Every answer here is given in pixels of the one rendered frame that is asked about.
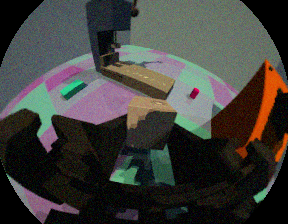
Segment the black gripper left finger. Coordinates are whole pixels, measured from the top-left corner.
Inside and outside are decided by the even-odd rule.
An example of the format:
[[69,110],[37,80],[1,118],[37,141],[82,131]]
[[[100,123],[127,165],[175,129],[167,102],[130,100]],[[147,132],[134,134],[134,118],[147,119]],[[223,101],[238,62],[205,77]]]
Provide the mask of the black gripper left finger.
[[99,168],[101,179],[109,180],[127,135],[127,116],[128,113],[95,125],[71,117],[52,115],[52,125],[56,136],[88,148]]

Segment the green rectangular block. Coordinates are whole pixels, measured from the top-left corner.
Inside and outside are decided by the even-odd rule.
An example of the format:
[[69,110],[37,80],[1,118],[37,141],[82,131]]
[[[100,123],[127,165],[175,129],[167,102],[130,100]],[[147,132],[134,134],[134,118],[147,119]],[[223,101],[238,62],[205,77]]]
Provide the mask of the green rectangular block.
[[69,97],[72,97],[83,88],[85,88],[84,81],[77,79],[76,81],[73,81],[72,84],[68,84],[67,87],[60,92],[62,92],[63,97],[66,97],[66,100],[68,100]]

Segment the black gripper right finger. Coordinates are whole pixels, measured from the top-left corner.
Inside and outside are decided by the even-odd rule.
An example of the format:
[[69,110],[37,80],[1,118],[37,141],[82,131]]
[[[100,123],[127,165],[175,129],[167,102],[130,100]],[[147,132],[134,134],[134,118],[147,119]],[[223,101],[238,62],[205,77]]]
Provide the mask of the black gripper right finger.
[[240,137],[215,137],[215,139],[201,139],[188,129],[173,123],[167,140],[168,153],[171,156],[175,185],[188,184],[189,179],[208,163],[213,153],[236,149],[240,144]]

